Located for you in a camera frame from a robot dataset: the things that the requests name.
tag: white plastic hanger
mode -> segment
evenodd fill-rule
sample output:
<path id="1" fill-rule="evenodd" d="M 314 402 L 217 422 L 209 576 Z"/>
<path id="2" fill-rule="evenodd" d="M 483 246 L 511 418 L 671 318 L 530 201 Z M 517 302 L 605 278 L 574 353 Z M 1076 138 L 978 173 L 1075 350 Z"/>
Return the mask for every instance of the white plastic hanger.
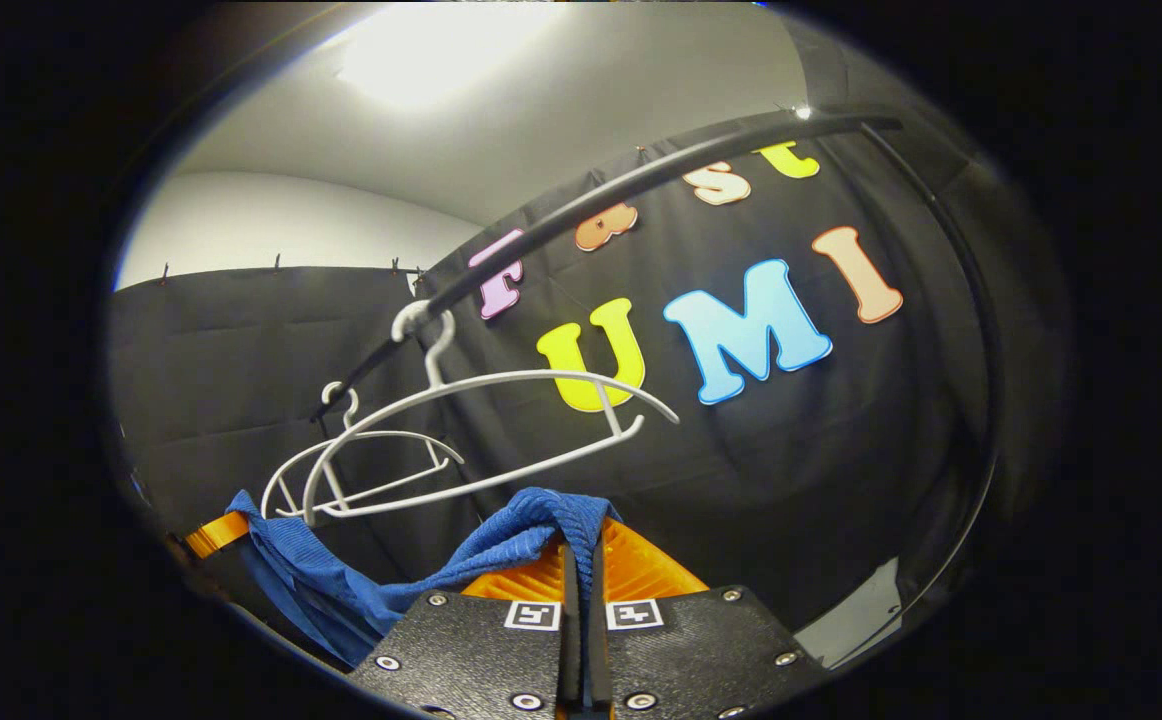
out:
<path id="1" fill-rule="evenodd" d="M 324 391 L 322 393 L 322 399 L 324 402 L 328 402 L 330 393 L 338 386 L 340 386 L 339 382 L 332 382 L 324 386 Z M 358 411 L 358 393 L 354 393 L 352 388 L 351 391 L 349 391 L 349 410 L 345 411 L 345 415 L 342 416 L 342 423 L 345 425 L 346 430 L 351 427 L 351 423 L 357 411 Z M 366 439 L 374 437 L 409 437 L 409 438 L 421 439 L 421 441 L 425 441 L 426 451 L 430 451 L 430 460 L 433 461 L 433 466 L 431 466 L 431 468 L 426 468 L 425 470 L 421 470 L 419 473 L 416 473 L 414 475 L 408 475 L 407 478 L 394 480 L 394 482 L 392 483 L 386 483 L 381 487 L 367 489 L 367 491 L 346 496 L 342 491 L 340 482 L 337 480 L 337 473 L 333 471 L 333 468 L 331 468 L 330 465 L 325 465 L 324 474 L 328 477 L 328 487 L 330 487 L 331 491 L 333 491 L 335 501 L 321 503 L 321 505 L 315 506 L 315 510 L 327 510 L 328 507 L 333 505 L 339 506 L 342 510 L 349 510 L 349 503 L 352 501 L 361 501 L 365 497 L 388 491 L 388 489 L 393 487 L 401 487 L 403 483 L 413 482 L 413 480 L 424 478 L 426 475 L 433 475 L 435 473 L 438 473 L 438 470 L 443 470 L 444 468 L 447 468 L 449 465 L 452 465 L 452 460 L 456 460 L 459 465 L 465 462 L 461 455 L 457 454 L 456 449 L 450 448 L 447 445 L 444 445 L 444 442 L 436 441 L 436 439 L 433 439 L 432 437 L 424 435 L 421 433 L 407 432 L 407 430 L 372 430 L 372 432 L 356 433 L 352 439 L 357 440 L 357 439 Z M 274 475 L 271 475 L 270 482 L 266 483 L 265 494 L 261 494 L 261 518 L 265 518 L 266 516 L 266 510 L 267 510 L 266 505 L 267 503 L 270 503 L 270 494 L 274 491 L 275 487 L 279 487 L 280 491 L 284 492 L 284 497 L 287 498 L 288 502 L 288 510 L 275 507 L 274 509 L 275 514 L 282 514 L 284 518 L 296 518 L 297 514 L 302 514 L 302 510 L 297 507 L 297 503 L 292 498 L 292 492 L 288 489 L 288 484 L 284 482 L 284 474 L 289 468 L 292 468 L 292 466 L 296 465 L 302 459 L 315 454 L 316 451 L 322 451 L 322 448 L 328 447 L 329 445 L 331 445 L 331 442 L 337 441 L 337 439 L 339 438 L 327 439 L 324 442 L 317 442 L 317 445 L 315 446 L 307 447 L 306 449 L 299 452 L 296 455 L 289 458 L 287 461 L 284 462 L 284 465 L 279 466 L 279 469 L 275 470 Z M 439 451 L 443 451 L 445 455 L 449 455 L 449 458 L 444 458 L 440 461 L 439 456 L 435 454 L 433 451 L 435 446 L 438 446 Z"/>
<path id="2" fill-rule="evenodd" d="M 411 329 L 413 324 L 417 323 L 418 319 L 424 318 L 426 315 L 425 305 L 426 302 L 422 300 L 413 302 L 411 304 L 403 307 L 403 310 L 399 311 L 399 315 L 395 316 L 394 324 L 390 327 L 390 337 L 394 338 L 395 343 L 403 341 L 407 329 Z M 457 381 L 454 383 L 444 383 L 439 373 L 439 355 L 443 354 L 444 350 L 447 350 L 449 345 L 452 345 L 452 338 L 456 334 L 457 323 L 453 319 L 452 311 L 450 310 L 444 311 L 442 319 L 443 331 L 439 333 L 439 340 L 436 341 L 433 347 L 430 347 L 430 351 L 426 351 L 425 354 L 426 377 L 430 381 L 429 389 L 392 402 L 389 405 L 381 406 L 380 410 L 376 410 L 374 413 L 367 416 L 367 418 L 363 418 L 353 425 L 347 425 L 345 432 L 339 437 L 331 439 L 331 441 L 320 442 L 320 445 L 307 451 L 308 454 L 308 452 L 316 451 L 318 447 L 322 447 L 323 449 L 320 455 L 320 460 L 316 460 L 315 466 L 310 469 L 310 477 L 306 481 L 306 489 L 302 496 L 301 512 L 302 516 L 304 516 L 307 525 L 313 525 L 315 523 L 316 511 L 324 511 L 327 514 L 335 516 L 335 518 L 354 518 L 354 516 L 359 514 L 375 514 L 376 512 L 415 507 L 417 505 L 425 505 L 428 502 L 445 501 L 445 498 L 449 497 L 468 495 L 481 491 L 481 489 L 498 487 L 498 484 L 511 482 L 511 480 L 526 477 L 526 475 L 539 470 L 555 468 L 555 466 L 566 465 L 566 462 L 571 462 L 578 458 L 584 458 L 586 455 L 594 454 L 594 452 L 607 451 L 608 447 L 618 445 L 618 442 L 625 442 L 627 439 L 639 433 L 639 429 L 644 425 L 644 416 L 637 415 L 634 420 L 630 424 L 630 427 L 623 429 L 617 422 L 617 413 L 612 410 L 612 402 L 608 398 L 608 393 L 604 391 L 604 387 L 621 389 L 622 391 L 630 393 L 633 397 L 648 402 L 648 404 L 659 411 L 660 415 L 665 416 L 665 419 L 677 424 L 677 415 L 665 405 L 664 402 L 658 399 L 658 397 L 654 397 L 653 395 L 650 395 L 650 393 L 645 393 L 637 387 L 627 386 L 626 383 L 617 382 L 611 377 L 604 377 L 604 375 L 595 373 L 578 373 L 571 370 L 514 370 L 508 373 L 479 375 L 479 377 L 468 377 L 465 379 L 465 381 Z M 554 455 L 553 458 L 548 458 L 539 462 L 532 462 L 531 465 L 525 466 L 525 468 L 502 473 L 490 478 L 482 478 L 475 483 L 443 489 L 443 491 L 430 492 L 417 497 L 409 497 L 407 501 L 381 502 L 366 507 L 347 507 L 347 503 L 350 501 L 358 501 L 358 498 L 385 491 L 385 489 L 388 488 L 401 487 L 403 483 L 411 482 L 413 478 L 394 480 L 393 483 L 371 489 L 371 491 L 367 491 L 366 494 L 358 494 L 357 496 L 347 497 L 344 503 L 328 502 L 324 503 L 324 505 L 317 506 L 313 503 L 313 501 L 315 501 L 315 491 L 320 489 L 320 475 L 322 474 L 322 470 L 327 468 L 328 461 L 331 460 L 331 458 L 337 454 L 342 447 L 347 445 L 347 442 L 352 442 L 353 439 L 359 437 L 358 433 L 361 433 L 365 429 L 370 429 L 372 425 L 375 425 L 386 418 L 390 418 L 393 415 L 401 413 L 401 411 L 409 409 L 409 406 L 417 406 L 421 405 L 422 402 L 429 402 L 431 399 L 453 395 L 453 393 L 460 393 L 462 389 L 517 381 L 543 381 L 544 379 L 548 379 L 548 381 L 554 381 L 554 379 L 575 379 L 575 381 L 590 381 L 594 383 L 596 391 L 598 391 L 598 397 L 601 402 L 603 402 L 603 415 L 608 419 L 608 427 L 612 431 L 612 435 L 590 442 L 590 445 L 564 452 L 561 455 Z M 442 444 L 437 441 L 430 442 L 442 446 Z M 445 451 L 452 452 L 452 455 L 457 458 L 457 461 L 461 462 L 461 459 L 459 459 L 456 452 L 447 448 L 447 446 L 442 447 L 444 447 Z"/>

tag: blue cloth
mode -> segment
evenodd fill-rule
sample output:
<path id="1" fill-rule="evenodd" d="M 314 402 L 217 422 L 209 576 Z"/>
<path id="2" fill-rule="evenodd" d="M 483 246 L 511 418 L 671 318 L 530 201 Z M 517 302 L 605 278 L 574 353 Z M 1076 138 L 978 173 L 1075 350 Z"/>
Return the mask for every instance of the blue cloth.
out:
<path id="1" fill-rule="evenodd" d="M 555 530 L 562 531 L 576 556 L 584 611 L 603 519 L 621 520 L 612 503 L 600 497 L 521 489 L 509 505 L 469 533 L 438 573 L 415 583 L 383 585 L 339 561 L 301 518 L 261 518 L 248 491 L 234 496 L 225 511 L 248 516 L 252 543 L 243 545 L 243 559 L 266 596 L 313 641 L 350 665 L 360 664 L 422 593 L 530 564 L 540 559 Z"/>

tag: ceiling light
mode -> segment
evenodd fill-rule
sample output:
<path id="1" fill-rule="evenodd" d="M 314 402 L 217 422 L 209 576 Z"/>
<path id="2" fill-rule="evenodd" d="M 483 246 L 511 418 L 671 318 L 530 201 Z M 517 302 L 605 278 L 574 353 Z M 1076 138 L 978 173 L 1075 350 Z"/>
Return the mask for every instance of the ceiling light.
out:
<path id="1" fill-rule="evenodd" d="M 339 79 L 399 109 L 468 88 L 518 53 L 553 3 L 397 3 L 349 29 Z"/>

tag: colorful foam letter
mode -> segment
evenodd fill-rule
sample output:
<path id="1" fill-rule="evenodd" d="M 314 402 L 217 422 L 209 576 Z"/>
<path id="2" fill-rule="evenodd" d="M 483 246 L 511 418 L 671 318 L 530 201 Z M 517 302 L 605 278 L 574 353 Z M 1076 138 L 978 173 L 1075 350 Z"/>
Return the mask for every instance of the colorful foam letter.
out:
<path id="1" fill-rule="evenodd" d="M 759 381 L 767 381 L 770 369 L 769 334 L 777 338 L 777 368 L 787 373 L 829 355 L 833 345 L 808 318 L 788 272 L 790 265 L 779 259 L 746 269 L 745 315 L 704 290 L 677 296 L 662 310 L 693 346 L 704 381 L 696 396 L 703 404 L 713 405 L 745 389 L 745 379 L 724 363 L 724 352 Z"/>
<path id="2" fill-rule="evenodd" d="M 608 333 L 612 353 L 617 355 L 617 374 L 614 379 L 632 387 L 641 387 L 645 374 L 644 354 L 639 351 L 639 343 L 634 339 L 634 331 L 630 326 L 630 300 L 625 297 L 609 300 L 603 305 L 595 307 L 594 314 L 590 314 L 590 324 L 603 327 Z M 576 323 L 559 325 L 536 341 L 536 351 L 550 360 L 550 368 L 584 373 L 584 359 L 578 346 L 579 337 L 581 337 L 581 325 Z M 598 396 L 598 389 L 595 389 L 594 383 L 572 381 L 572 379 L 555 379 L 554 383 L 564 402 L 572 409 L 582 413 L 603 411 L 603 398 Z M 622 402 L 630 399 L 630 393 L 610 387 L 603 389 L 608 393 L 608 401 L 614 405 L 621 405 Z"/>
<path id="3" fill-rule="evenodd" d="M 813 240 L 813 250 L 829 255 L 838 265 L 838 272 L 842 273 L 842 279 L 846 279 L 847 286 L 856 294 L 856 317 L 862 323 L 878 323 L 901 310 L 904 298 L 883 281 L 883 275 L 866 258 L 856 237 L 855 228 L 834 228 L 819 233 L 817 240 Z"/>
<path id="4" fill-rule="evenodd" d="M 765 160 L 772 163 L 773 168 L 777 168 L 777 173 L 787 178 L 810 178 L 820 172 L 820 164 L 817 160 L 796 158 L 790 151 L 792 146 L 795 146 L 795 141 L 780 142 L 777 145 L 760 147 L 753 152 L 762 154 Z"/>
<path id="5" fill-rule="evenodd" d="M 618 202 L 578 225 L 578 247 L 586 252 L 598 250 L 607 245 L 614 235 L 621 235 L 634 226 L 636 219 L 639 219 L 639 210 L 626 206 L 625 202 Z"/>
<path id="6" fill-rule="evenodd" d="M 712 163 L 701 170 L 693 170 L 683 179 L 696 187 L 693 195 L 709 202 L 710 206 L 725 206 L 729 202 L 749 197 L 749 182 L 744 177 L 731 172 L 732 165 Z"/>
<path id="7" fill-rule="evenodd" d="M 473 258 L 469 259 L 469 266 L 481 264 L 483 260 L 492 258 L 493 252 L 497 252 L 504 247 L 505 243 L 514 240 L 514 238 L 523 235 L 521 229 L 515 228 L 512 231 L 500 238 L 500 240 L 492 243 L 488 247 L 485 247 L 476 252 Z M 509 281 L 519 282 L 523 279 L 523 261 L 514 260 L 508 268 L 504 268 L 496 278 L 490 279 L 490 281 L 485 282 L 479 286 L 479 290 L 485 295 L 485 305 L 479 311 L 479 314 L 486 321 L 490 321 L 495 315 L 502 314 L 502 311 L 508 310 L 510 305 L 518 302 L 518 290 L 509 286 Z"/>

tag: blue letter m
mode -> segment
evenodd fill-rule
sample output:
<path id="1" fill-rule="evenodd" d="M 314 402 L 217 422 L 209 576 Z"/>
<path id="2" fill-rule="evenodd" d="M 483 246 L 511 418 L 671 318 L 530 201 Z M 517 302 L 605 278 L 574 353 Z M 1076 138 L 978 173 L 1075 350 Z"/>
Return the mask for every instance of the blue letter m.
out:
<path id="1" fill-rule="evenodd" d="M 704 290 L 677 296 L 662 315 L 683 329 L 693 346 L 701 379 L 701 402 L 713 405 L 745 388 L 745 377 L 729 369 L 727 352 L 759 381 L 768 379 L 768 337 L 777 338 L 777 367 L 792 372 L 829 355 L 829 338 L 817 332 L 799 296 L 790 287 L 786 260 L 763 260 L 745 272 L 745 315 L 722 304 Z"/>

